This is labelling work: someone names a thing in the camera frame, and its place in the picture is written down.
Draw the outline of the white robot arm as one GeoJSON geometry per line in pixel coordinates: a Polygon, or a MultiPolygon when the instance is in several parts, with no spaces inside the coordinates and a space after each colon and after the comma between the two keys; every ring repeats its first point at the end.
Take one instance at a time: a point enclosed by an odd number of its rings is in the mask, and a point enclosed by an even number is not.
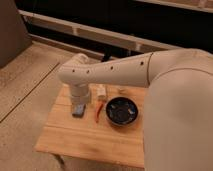
{"type": "Polygon", "coordinates": [[[213,54],[182,48],[90,64],[80,53],[58,75],[75,103],[89,100],[90,83],[146,87],[145,171],[213,171],[213,54]]]}

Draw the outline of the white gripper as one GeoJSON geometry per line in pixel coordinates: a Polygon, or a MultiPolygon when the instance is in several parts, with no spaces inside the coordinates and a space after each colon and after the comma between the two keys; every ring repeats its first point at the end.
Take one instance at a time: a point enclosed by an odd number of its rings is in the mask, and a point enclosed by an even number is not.
{"type": "Polygon", "coordinates": [[[74,105],[88,104],[91,101],[91,91],[88,84],[70,85],[70,100],[74,105]]]}

